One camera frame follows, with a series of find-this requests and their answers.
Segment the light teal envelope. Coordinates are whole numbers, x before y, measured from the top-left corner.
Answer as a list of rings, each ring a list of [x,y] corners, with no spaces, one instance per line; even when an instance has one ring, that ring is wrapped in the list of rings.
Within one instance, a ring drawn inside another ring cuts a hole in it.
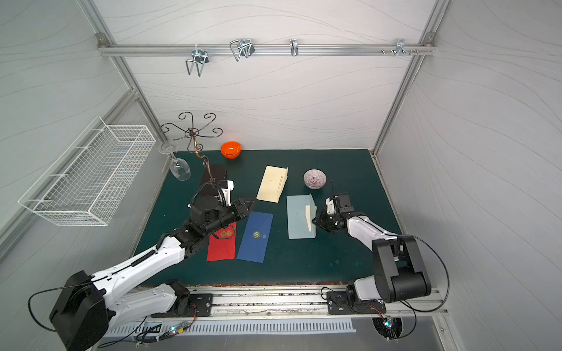
[[[288,239],[313,239],[316,237],[316,203],[312,195],[288,195]]]

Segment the blue envelope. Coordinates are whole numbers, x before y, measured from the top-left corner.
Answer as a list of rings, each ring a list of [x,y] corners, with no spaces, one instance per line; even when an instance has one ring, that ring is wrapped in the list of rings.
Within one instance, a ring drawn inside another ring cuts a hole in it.
[[[237,260],[253,263],[264,262],[273,218],[274,215],[268,213],[253,212],[250,214]]]

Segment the cream yellow envelope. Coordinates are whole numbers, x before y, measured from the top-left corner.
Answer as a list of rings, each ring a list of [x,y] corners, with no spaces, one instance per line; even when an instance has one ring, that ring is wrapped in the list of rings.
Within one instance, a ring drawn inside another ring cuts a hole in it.
[[[278,203],[288,179],[288,168],[267,165],[256,198],[261,201]]]

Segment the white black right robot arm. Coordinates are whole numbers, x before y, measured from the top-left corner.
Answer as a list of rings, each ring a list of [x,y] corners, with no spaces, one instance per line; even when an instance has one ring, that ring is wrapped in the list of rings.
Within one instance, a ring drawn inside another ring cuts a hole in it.
[[[327,198],[326,209],[316,215],[313,223],[329,233],[343,230],[371,251],[373,273],[351,285],[355,301],[394,303],[431,294],[417,240],[412,235],[389,232],[366,214],[355,211],[349,194]]]

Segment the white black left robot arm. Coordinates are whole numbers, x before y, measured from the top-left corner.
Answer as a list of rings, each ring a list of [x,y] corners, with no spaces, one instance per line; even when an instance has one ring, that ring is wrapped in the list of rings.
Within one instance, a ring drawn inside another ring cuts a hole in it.
[[[255,206],[254,198],[223,203],[204,197],[191,206],[181,226],[162,234],[154,246],[92,275],[79,271],[69,277],[49,315],[66,350],[87,350],[117,326],[168,312],[186,289],[168,283],[147,292],[133,288],[195,255],[211,235],[247,218]]]

